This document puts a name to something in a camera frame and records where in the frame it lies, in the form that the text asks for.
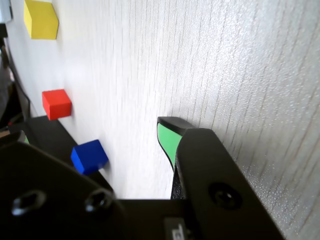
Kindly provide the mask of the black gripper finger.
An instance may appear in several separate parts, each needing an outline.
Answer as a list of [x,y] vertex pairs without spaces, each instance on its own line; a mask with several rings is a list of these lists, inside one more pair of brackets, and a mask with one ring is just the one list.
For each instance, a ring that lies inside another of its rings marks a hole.
[[3,240],[128,240],[113,193],[23,141],[0,139],[0,237]]
[[180,181],[202,240],[281,240],[283,235],[232,157],[208,128],[157,118],[157,139]]

